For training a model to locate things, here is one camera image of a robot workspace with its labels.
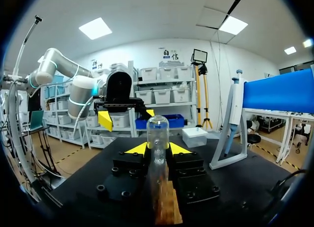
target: ceiling light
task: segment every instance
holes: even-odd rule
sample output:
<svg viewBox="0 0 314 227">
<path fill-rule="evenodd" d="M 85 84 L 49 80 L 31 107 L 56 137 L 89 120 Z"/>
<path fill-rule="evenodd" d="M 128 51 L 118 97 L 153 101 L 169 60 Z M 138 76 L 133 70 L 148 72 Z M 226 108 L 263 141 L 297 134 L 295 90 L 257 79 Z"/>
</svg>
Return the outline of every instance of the ceiling light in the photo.
<svg viewBox="0 0 314 227">
<path fill-rule="evenodd" d="M 246 28 L 248 24 L 234 18 L 232 16 L 229 16 L 226 21 L 222 24 L 222 26 L 219 28 L 219 30 L 228 32 L 230 34 L 237 35 L 239 34 L 244 28 Z"/>
<path fill-rule="evenodd" d="M 308 48 L 308 47 L 310 47 L 312 45 L 313 45 L 313 40 L 312 39 L 308 39 L 308 40 L 303 42 L 304 48 Z"/>
<path fill-rule="evenodd" d="M 86 34 L 90 39 L 97 39 L 112 33 L 101 17 L 79 27 L 79 30 Z"/>
<path fill-rule="evenodd" d="M 285 52 L 286 52 L 286 54 L 290 55 L 290 54 L 295 53 L 296 49 L 295 49 L 295 47 L 291 47 L 291 48 L 285 49 Z"/>
<path fill-rule="evenodd" d="M 41 63 L 44 60 L 44 55 L 42 55 L 37 62 Z"/>
</svg>

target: cable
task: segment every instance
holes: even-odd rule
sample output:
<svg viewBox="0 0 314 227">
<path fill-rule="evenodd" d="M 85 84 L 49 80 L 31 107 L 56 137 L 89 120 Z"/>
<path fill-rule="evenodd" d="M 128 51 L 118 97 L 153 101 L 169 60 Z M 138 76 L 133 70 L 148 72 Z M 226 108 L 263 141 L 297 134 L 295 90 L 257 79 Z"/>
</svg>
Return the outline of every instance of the cable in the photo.
<svg viewBox="0 0 314 227">
<path fill-rule="evenodd" d="M 50 170 L 48 170 L 46 167 L 44 167 L 44 166 L 40 163 L 40 161 L 39 161 L 35 156 L 34 156 L 34 160 L 37 162 L 37 164 L 39 164 L 44 170 L 48 171 L 50 174 L 53 174 L 54 176 L 57 176 L 57 177 L 59 177 L 59 178 L 65 179 L 63 176 L 57 175 L 57 174 L 51 172 Z"/>
<path fill-rule="evenodd" d="M 221 122 L 222 124 L 224 123 L 224 120 L 223 120 L 223 115 L 222 115 L 222 107 L 221 107 L 221 103 L 222 103 L 222 100 L 221 100 L 221 83 L 220 83 L 220 66 L 218 68 L 218 63 L 217 63 L 217 59 L 216 59 L 216 56 L 215 56 L 215 53 L 214 53 L 214 49 L 213 49 L 213 46 L 212 46 L 212 43 L 210 43 L 210 48 L 211 48 L 211 51 L 212 51 L 212 54 L 213 54 L 213 57 L 214 57 L 214 61 L 215 61 L 215 65 L 216 65 L 216 71 L 217 71 L 217 75 L 218 75 L 218 83 L 219 83 L 219 114 L 221 116 Z"/>
<path fill-rule="evenodd" d="M 59 167 L 59 169 L 60 170 L 62 170 L 64 173 L 66 173 L 66 174 L 69 174 L 69 175 L 72 175 L 72 173 L 68 173 L 68 172 L 66 172 L 64 169 L 62 169 L 57 163 L 55 163 L 58 167 Z"/>
<path fill-rule="evenodd" d="M 79 112 L 79 114 L 78 114 L 78 117 L 77 117 L 77 119 L 76 119 L 76 121 L 75 121 L 75 124 L 74 124 L 74 129 L 73 129 L 73 133 L 75 132 L 75 130 L 76 130 L 76 128 L 77 128 L 77 126 L 78 126 L 78 120 L 80 119 L 80 117 L 81 117 L 81 115 L 82 115 L 82 113 L 83 113 L 83 111 L 85 110 L 85 108 L 87 107 L 87 105 L 93 100 L 93 96 L 91 96 L 88 100 L 87 100 L 87 102 L 85 103 L 85 105 L 82 107 L 82 109 L 80 110 L 80 112 Z"/>
<path fill-rule="evenodd" d="M 297 174 L 301 174 L 301 173 L 306 173 L 305 169 L 302 170 L 297 170 L 294 173 L 291 173 L 290 175 L 288 175 L 283 181 L 281 181 L 278 185 L 278 187 L 282 186 L 287 180 L 291 179 L 292 177 L 294 177 Z"/>
</svg>

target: white storage bin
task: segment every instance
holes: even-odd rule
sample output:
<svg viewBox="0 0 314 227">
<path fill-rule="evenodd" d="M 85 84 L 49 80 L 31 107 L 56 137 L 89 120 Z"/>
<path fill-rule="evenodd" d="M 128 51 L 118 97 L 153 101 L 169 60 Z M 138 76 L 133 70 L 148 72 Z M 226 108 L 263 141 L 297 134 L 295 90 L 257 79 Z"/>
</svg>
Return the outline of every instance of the white storage bin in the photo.
<svg viewBox="0 0 314 227">
<path fill-rule="evenodd" d="M 91 135 L 91 137 L 95 144 L 98 144 L 98 145 L 103 144 L 103 139 L 100 135 Z"/>
<path fill-rule="evenodd" d="M 72 85 L 72 83 L 64 86 L 64 93 L 65 94 L 69 94 L 70 93 L 71 85 Z"/>
<path fill-rule="evenodd" d="M 143 81 L 153 81 L 157 78 L 157 68 L 143 68 L 141 69 Z"/>
<path fill-rule="evenodd" d="M 99 126 L 98 117 L 97 116 L 88 116 L 86 119 L 86 123 L 88 127 L 97 127 Z"/>
<path fill-rule="evenodd" d="M 137 98 L 141 98 L 144 101 L 144 104 L 152 104 L 153 91 L 151 90 L 136 91 L 135 95 Z"/>
<path fill-rule="evenodd" d="M 67 132 L 68 132 L 69 139 L 76 140 L 79 138 L 79 130 L 78 129 L 76 129 L 75 132 L 73 132 L 72 130 L 69 130 Z"/>
<path fill-rule="evenodd" d="M 184 89 L 173 89 L 173 96 L 175 103 L 184 103 L 189 102 L 189 96 L 190 96 L 190 89 L 184 88 Z"/>
<path fill-rule="evenodd" d="M 157 89 L 154 90 L 156 104 L 168 104 L 170 103 L 170 90 L 169 89 Z"/>
<path fill-rule="evenodd" d="M 55 103 L 49 103 L 49 110 L 54 111 L 55 110 Z"/>
<path fill-rule="evenodd" d="M 127 132 L 118 132 L 117 137 L 121 137 L 121 138 L 131 138 L 131 133 L 127 133 Z"/>
<path fill-rule="evenodd" d="M 72 122 L 71 118 L 68 115 L 58 115 L 58 118 L 60 125 L 66 125 Z"/>
<path fill-rule="evenodd" d="M 51 135 L 55 135 L 55 128 L 50 127 L 49 130 Z"/>
<path fill-rule="evenodd" d="M 55 129 L 55 135 L 59 138 L 61 137 L 60 131 L 57 128 Z"/>
<path fill-rule="evenodd" d="M 103 140 L 103 144 L 105 147 L 107 147 L 116 139 L 116 137 L 108 137 L 108 136 L 101 136 L 101 138 Z"/>
<path fill-rule="evenodd" d="M 51 123 L 54 123 L 54 124 L 57 124 L 57 123 L 58 123 L 58 122 L 57 122 L 57 118 L 56 118 L 55 115 L 51 115 L 51 116 L 50 116 L 50 122 L 51 122 Z"/>
<path fill-rule="evenodd" d="M 160 77 L 162 80 L 169 80 L 175 78 L 175 68 L 174 67 L 161 67 L 159 68 Z"/>
<path fill-rule="evenodd" d="M 192 67 L 190 66 L 178 66 L 177 68 L 179 79 L 191 79 L 192 78 Z"/>
<path fill-rule="evenodd" d="M 68 139 L 69 138 L 69 134 L 68 134 L 67 130 L 61 130 L 60 133 L 61 133 L 61 137 L 63 139 Z"/>
<path fill-rule="evenodd" d="M 68 109 L 68 102 L 67 101 L 59 101 L 58 102 L 58 110 L 65 110 Z"/>
<path fill-rule="evenodd" d="M 110 113 L 114 128 L 125 128 L 130 125 L 129 114 L 126 113 Z"/>
<path fill-rule="evenodd" d="M 187 147 L 206 145 L 207 135 L 208 133 L 199 127 L 182 129 L 182 139 Z"/>
<path fill-rule="evenodd" d="M 20 122 L 23 123 L 28 123 L 28 113 L 20 113 Z"/>
</svg>

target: white wall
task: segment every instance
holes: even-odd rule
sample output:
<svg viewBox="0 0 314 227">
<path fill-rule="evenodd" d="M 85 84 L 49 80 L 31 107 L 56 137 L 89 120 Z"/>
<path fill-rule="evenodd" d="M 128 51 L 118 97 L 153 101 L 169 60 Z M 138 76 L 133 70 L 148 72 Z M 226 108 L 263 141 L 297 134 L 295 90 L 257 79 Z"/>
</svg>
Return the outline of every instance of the white wall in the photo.
<svg viewBox="0 0 314 227">
<path fill-rule="evenodd" d="M 219 83 L 214 55 L 216 57 L 218 69 L 220 69 L 223 117 L 229 88 L 232 82 L 231 78 L 236 76 L 237 69 L 241 69 L 243 71 L 243 77 L 249 81 L 263 79 L 265 73 L 279 75 L 277 66 L 259 55 L 244 49 L 215 42 L 212 42 L 212 51 L 209 41 L 190 39 L 161 39 L 135 42 L 89 54 L 85 57 L 76 59 L 76 62 L 87 69 L 92 68 L 91 62 L 93 59 L 101 62 L 103 68 L 109 68 L 113 63 L 123 63 L 128 65 L 129 60 L 134 61 L 134 66 L 136 68 L 157 67 L 159 66 L 159 63 L 163 61 L 162 57 L 164 49 L 161 48 L 165 48 L 169 51 L 176 50 L 179 55 L 179 60 L 184 62 L 185 65 L 190 65 L 193 49 L 208 52 L 207 80 L 209 91 L 209 113 L 214 127 L 220 126 L 221 123 L 221 116 L 219 115 Z M 203 85 L 201 85 L 201 89 L 201 94 L 204 96 Z"/>
<path fill-rule="evenodd" d="M 302 64 L 304 62 L 314 60 L 314 57 L 310 51 L 297 56 L 290 55 L 289 57 L 290 57 L 289 60 L 278 64 L 278 69 L 283 69 L 286 67 L 295 66 L 298 64 Z"/>
</svg>

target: blue tube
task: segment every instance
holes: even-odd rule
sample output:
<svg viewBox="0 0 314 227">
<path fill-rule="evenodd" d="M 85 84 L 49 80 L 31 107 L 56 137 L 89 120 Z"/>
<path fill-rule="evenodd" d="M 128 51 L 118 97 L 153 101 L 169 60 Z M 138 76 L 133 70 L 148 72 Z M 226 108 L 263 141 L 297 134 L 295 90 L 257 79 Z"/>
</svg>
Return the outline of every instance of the blue tube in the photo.
<svg viewBox="0 0 314 227">
<path fill-rule="evenodd" d="M 311 69 L 244 84 L 244 108 L 314 113 L 313 99 Z"/>
<path fill-rule="evenodd" d="M 232 141 L 234 140 L 234 136 L 235 136 L 235 133 L 236 133 L 236 129 L 237 129 L 237 125 L 234 125 L 234 124 L 231 124 L 230 125 L 230 136 L 229 136 L 229 139 L 228 139 L 228 142 L 227 142 L 227 147 L 226 147 L 226 150 L 225 150 L 225 155 L 224 157 L 226 157 L 230 151 L 230 148 L 231 148 L 231 145 L 232 145 Z"/>
</svg>

